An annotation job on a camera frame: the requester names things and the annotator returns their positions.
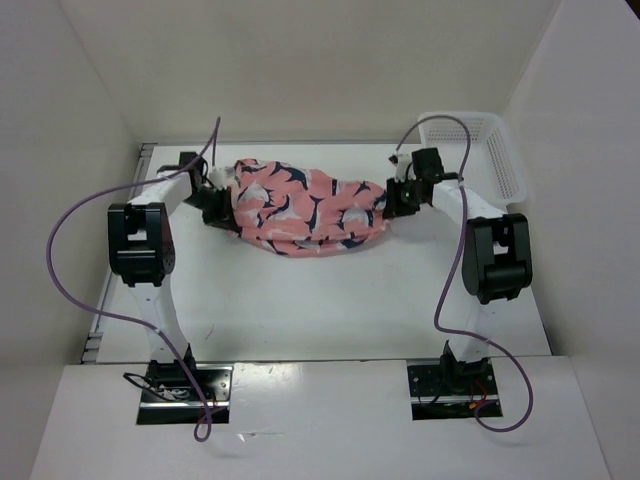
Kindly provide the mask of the pink navy patterned shorts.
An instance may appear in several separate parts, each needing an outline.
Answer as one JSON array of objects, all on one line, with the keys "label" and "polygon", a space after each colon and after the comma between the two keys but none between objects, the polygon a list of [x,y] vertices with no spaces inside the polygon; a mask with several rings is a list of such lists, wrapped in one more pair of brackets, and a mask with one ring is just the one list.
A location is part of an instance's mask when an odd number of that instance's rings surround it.
[{"label": "pink navy patterned shorts", "polygon": [[270,253],[336,255],[387,230],[386,190],[376,183],[251,158],[236,161],[225,174],[236,235]]}]

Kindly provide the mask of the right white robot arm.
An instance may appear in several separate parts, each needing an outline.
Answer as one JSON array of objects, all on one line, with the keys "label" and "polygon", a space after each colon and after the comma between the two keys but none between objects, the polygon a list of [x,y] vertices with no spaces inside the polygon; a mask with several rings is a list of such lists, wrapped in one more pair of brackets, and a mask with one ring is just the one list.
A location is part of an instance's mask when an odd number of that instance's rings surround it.
[{"label": "right white robot arm", "polygon": [[489,341],[495,330],[491,305],[517,298],[532,282],[528,221],[465,187],[460,173],[444,169],[435,148],[395,153],[389,161],[395,174],[386,181],[384,218],[408,217],[429,206],[461,228],[455,271],[474,303],[464,326],[439,326],[447,341],[438,370],[440,385],[460,393],[488,368]]}]

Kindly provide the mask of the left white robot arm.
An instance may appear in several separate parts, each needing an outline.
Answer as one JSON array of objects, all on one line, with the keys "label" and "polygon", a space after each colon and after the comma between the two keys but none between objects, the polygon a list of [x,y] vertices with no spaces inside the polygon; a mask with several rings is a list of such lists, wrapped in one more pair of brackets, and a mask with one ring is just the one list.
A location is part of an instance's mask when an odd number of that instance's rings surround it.
[{"label": "left white robot arm", "polygon": [[205,225],[239,231],[230,190],[214,187],[206,176],[207,165],[202,156],[182,152],[176,165],[159,168],[140,195],[111,205],[107,212],[111,270],[129,288],[148,329],[147,381],[180,400],[196,394],[200,376],[171,294],[176,249],[169,217],[186,204],[202,213]]}]

